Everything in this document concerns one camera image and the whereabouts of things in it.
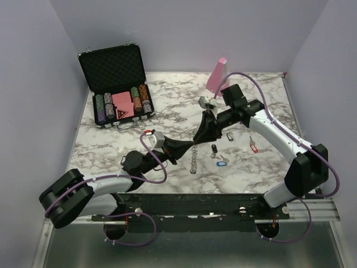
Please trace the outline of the steel disc with keyrings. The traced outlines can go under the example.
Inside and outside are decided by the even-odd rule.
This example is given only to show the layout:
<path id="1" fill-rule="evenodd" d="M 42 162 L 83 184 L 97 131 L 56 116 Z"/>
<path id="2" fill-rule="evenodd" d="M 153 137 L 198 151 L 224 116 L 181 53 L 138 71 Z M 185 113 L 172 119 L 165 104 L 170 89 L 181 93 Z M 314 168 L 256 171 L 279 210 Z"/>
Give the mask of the steel disc with keyrings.
<path id="1" fill-rule="evenodd" d="M 191 149 L 190 173 L 196 174 L 196 172 L 197 172 L 197 146 L 193 145 Z"/>

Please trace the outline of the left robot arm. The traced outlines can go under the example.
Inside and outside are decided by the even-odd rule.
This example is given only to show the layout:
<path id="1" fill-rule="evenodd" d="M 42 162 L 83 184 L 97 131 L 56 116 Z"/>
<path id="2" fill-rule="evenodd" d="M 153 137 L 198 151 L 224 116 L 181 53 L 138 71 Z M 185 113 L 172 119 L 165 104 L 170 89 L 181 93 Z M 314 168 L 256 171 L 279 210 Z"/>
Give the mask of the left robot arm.
<path id="1" fill-rule="evenodd" d="M 147 153 L 129 152 L 122 169 L 116 173 L 85 176 L 78 169 L 71 169 L 57 179 L 39 196 L 45 218 L 55 228 L 63 228 L 77 219 L 93 198 L 127 193 L 143 183 L 162 184 L 168 178 L 163 163 L 175 165 L 194 145 L 192 141 L 173 140 L 155 130 L 145 131 L 140 138 L 144 137 L 150 142 L 143 145 Z"/>

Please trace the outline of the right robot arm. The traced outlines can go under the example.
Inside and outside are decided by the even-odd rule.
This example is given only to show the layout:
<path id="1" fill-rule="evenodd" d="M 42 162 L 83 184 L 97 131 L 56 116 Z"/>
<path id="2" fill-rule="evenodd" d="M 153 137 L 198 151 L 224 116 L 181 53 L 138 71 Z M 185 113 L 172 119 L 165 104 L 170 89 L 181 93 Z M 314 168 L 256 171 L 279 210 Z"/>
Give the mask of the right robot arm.
<path id="1" fill-rule="evenodd" d="M 229 109 L 218 113 L 214 99 L 201 96 L 199 105 L 204 109 L 202 120 L 194 136 L 194 144 L 216 141 L 222 130 L 242 123 L 258 132 L 287 160 L 290 167 L 284 180 L 263 194 L 257 204 L 257 213 L 268 219 L 277 212 L 277 207 L 295 198 L 302 197 L 328 180 L 328 150 L 322 145 L 313 145 L 295 135 L 285 126 L 278 127 L 279 120 L 255 99 L 247 101 L 239 85 L 222 90 L 221 95 Z"/>

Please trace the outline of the silver key by blue tag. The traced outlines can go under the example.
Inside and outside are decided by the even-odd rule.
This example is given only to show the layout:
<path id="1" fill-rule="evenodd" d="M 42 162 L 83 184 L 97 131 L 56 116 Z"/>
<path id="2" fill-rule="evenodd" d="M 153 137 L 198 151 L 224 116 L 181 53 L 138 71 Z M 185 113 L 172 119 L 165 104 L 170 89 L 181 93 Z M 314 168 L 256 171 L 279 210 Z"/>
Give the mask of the silver key by blue tag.
<path id="1" fill-rule="evenodd" d="M 220 154 L 220 157 L 222 158 L 223 162 L 224 163 L 228 163 L 229 162 L 229 159 L 227 159 L 226 157 L 224 157 L 222 154 Z"/>

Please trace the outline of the blue key tag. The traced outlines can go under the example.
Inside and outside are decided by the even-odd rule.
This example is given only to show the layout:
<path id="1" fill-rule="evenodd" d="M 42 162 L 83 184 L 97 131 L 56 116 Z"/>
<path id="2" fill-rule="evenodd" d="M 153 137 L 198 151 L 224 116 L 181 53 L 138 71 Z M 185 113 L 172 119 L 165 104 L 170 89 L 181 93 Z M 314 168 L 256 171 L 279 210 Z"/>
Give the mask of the blue key tag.
<path id="1" fill-rule="evenodd" d="M 217 165 L 218 167 L 223 167 L 223 166 L 227 166 L 227 163 L 224 162 L 224 161 L 218 161 L 218 162 L 216 163 L 216 165 Z"/>

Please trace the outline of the red key tag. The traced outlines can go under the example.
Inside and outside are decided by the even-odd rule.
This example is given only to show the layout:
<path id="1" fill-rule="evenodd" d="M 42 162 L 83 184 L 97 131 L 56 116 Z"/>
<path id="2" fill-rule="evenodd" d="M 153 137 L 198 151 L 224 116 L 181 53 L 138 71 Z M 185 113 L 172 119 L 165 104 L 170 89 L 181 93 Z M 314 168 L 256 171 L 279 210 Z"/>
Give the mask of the red key tag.
<path id="1" fill-rule="evenodd" d="M 249 146 L 255 154 L 258 153 L 258 149 L 255 145 L 255 141 L 253 140 L 252 136 L 249 136 Z"/>

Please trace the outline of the pink metronome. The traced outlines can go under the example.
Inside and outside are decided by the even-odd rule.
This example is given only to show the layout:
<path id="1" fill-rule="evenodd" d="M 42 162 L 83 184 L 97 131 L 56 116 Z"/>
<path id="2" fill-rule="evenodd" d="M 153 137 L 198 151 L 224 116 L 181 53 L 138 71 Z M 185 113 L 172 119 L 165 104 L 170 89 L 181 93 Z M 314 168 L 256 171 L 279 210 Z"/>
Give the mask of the pink metronome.
<path id="1" fill-rule="evenodd" d="M 220 58 L 220 60 L 216 64 L 215 69 L 207 80 L 206 89 L 212 93 L 216 93 L 218 85 L 227 74 L 227 59 Z"/>

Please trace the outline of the black poker chip case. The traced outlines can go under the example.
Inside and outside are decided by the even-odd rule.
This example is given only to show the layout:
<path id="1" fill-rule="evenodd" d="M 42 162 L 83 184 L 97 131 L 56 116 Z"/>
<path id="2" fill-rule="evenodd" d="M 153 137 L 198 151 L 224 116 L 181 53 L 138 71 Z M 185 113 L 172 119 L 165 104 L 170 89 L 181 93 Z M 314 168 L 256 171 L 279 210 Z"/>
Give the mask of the black poker chip case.
<path id="1" fill-rule="evenodd" d="M 78 60 L 92 93 L 97 127 L 136 125 L 155 115 L 138 44 L 82 52 Z"/>

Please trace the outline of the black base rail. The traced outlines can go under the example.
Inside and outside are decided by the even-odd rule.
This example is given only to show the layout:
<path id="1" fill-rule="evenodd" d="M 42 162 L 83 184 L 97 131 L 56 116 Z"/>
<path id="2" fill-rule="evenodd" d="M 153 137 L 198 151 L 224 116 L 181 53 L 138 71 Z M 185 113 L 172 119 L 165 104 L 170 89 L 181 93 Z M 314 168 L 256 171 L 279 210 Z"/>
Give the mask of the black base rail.
<path id="1" fill-rule="evenodd" d="M 270 208 L 259 194 L 119 194 L 108 212 L 103 208 L 86 212 L 88 203 L 85 198 L 77 199 L 75 205 L 57 206 L 50 213 L 55 228 L 89 215 L 115 239 L 127 233 L 254 232 L 256 226 L 274 237 L 278 221 L 290 217 L 287 203 Z"/>

